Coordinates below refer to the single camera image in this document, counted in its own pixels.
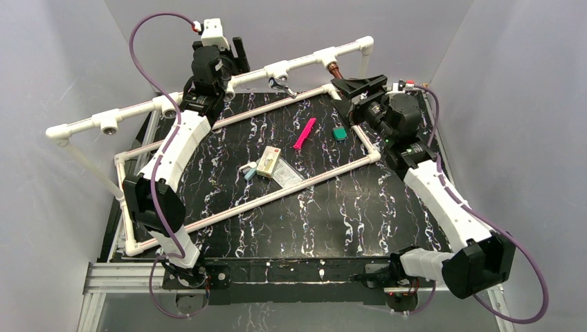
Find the brown water faucet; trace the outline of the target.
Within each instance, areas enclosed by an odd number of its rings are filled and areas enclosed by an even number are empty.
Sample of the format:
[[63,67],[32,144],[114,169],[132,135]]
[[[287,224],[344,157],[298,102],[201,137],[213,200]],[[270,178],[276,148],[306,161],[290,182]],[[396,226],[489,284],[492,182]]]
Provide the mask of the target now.
[[337,62],[330,62],[326,66],[326,69],[333,76],[334,79],[337,79],[337,80],[344,79]]

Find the white PVC pipe frame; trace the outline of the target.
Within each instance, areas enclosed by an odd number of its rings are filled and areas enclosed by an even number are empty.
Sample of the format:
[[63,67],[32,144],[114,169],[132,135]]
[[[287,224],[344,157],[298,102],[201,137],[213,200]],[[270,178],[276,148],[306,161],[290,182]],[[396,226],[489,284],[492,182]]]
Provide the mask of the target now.
[[[362,54],[359,71],[363,73],[368,66],[368,60],[372,52],[373,44],[374,39],[371,36],[362,37],[354,42],[342,46],[325,48],[323,50],[318,50],[311,55],[305,55],[303,57],[298,57],[291,60],[283,60],[281,62],[276,62],[274,64],[265,66],[263,69],[237,75],[231,80],[231,82],[229,82],[228,86],[233,88],[234,86],[261,80],[262,78],[273,77],[276,73],[287,73],[290,70],[312,64],[321,63],[324,66],[327,66],[330,62],[335,62],[336,56],[344,55],[354,51],[359,51]],[[80,120],[71,124],[61,124],[58,126],[49,127],[46,130],[46,137],[49,140],[52,140],[57,146],[67,149],[79,163],[90,170],[93,175],[107,188],[107,190],[109,190],[115,196],[116,200],[119,202],[121,210],[123,211],[123,221],[125,224],[126,234],[125,252],[127,255],[133,257],[147,249],[154,248],[156,246],[164,247],[170,245],[171,241],[163,241],[156,237],[153,237],[152,239],[144,242],[137,242],[135,240],[134,231],[130,224],[130,199],[127,198],[127,196],[123,193],[122,164],[125,160],[133,156],[140,156],[141,154],[152,151],[153,149],[157,150],[155,156],[161,158],[162,161],[154,161],[149,163],[147,168],[152,175],[155,175],[158,169],[163,169],[166,181],[170,183],[173,188],[176,188],[185,169],[185,167],[181,165],[181,161],[188,161],[190,159],[191,155],[187,151],[189,149],[194,150],[204,139],[206,134],[228,125],[252,118],[254,116],[274,111],[280,107],[293,104],[294,102],[306,100],[321,94],[334,95],[334,92],[335,90],[332,84],[325,84],[316,89],[300,93],[294,99],[283,99],[271,104],[264,105],[260,108],[246,111],[239,115],[232,116],[230,118],[225,118],[217,122],[214,126],[204,124],[204,120],[201,116],[188,116],[188,123],[184,124],[182,121],[183,116],[177,115],[177,123],[174,125],[170,135],[172,140],[179,140],[182,146],[166,147],[165,144],[168,143],[168,141],[162,140],[144,147],[117,154],[115,156],[118,177],[117,182],[111,181],[109,177],[100,171],[77,147],[71,144],[71,137],[77,133],[81,133],[92,128],[99,128],[103,134],[111,135],[117,130],[118,123],[122,122],[126,118],[132,118],[143,113],[156,111],[161,113],[165,113],[169,110],[178,111],[177,103],[178,101],[182,100],[182,93],[173,93],[170,97],[163,95],[161,97],[154,98],[150,102],[144,102],[126,107],[124,109],[112,109],[110,111],[104,111],[92,115],[91,118]],[[278,190],[277,192],[267,194],[253,201],[232,207],[231,209],[206,217],[200,221],[188,224],[184,228],[186,234],[193,233],[202,228],[219,223],[220,221],[237,216],[238,214],[248,212],[267,203],[272,203],[290,194],[297,193],[319,183],[328,181],[341,174],[379,161],[381,154],[379,150],[370,142],[365,132],[356,125],[354,125],[351,129],[361,141],[361,144],[366,148],[367,154],[363,158],[344,164],[328,172],[324,172],[322,174],[308,178],[292,187]]]

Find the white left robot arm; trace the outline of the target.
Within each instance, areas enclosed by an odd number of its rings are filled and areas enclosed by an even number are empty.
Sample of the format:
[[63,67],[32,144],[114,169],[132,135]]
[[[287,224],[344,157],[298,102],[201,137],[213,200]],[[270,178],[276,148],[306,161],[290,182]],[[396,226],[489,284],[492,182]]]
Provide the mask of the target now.
[[192,75],[185,83],[180,102],[163,112],[176,120],[153,158],[137,175],[127,175],[123,192],[131,220],[145,228],[159,243],[161,264],[182,285],[199,288],[207,278],[200,250],[184,225],[186,207],[177,189],[184,170],[199,143],[206,139],[224,110],[226,90],[232,77],[248,73],[249,61],[241,37],[221,50],[201,41],[192,45]]

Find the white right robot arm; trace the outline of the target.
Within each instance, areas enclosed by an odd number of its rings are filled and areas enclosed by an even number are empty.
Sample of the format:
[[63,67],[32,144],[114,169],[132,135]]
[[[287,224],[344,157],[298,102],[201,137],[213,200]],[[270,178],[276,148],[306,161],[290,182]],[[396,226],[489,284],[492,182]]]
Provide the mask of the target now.
[[366,123],[381,139],[386,164],[423,201],[443,230],[450,252],[411,246],[394,252],[390,264],[356,278],[408,286],[418,277],[445,284],[467,298],[509,279],[516,248],[512,241],[467,212],[468,205],[444,175],[439,156],[419,134],[423,121],[414,93],[393,93],[387,78],[336,76],[332,85],[341,98],[332,104],[349,125]]

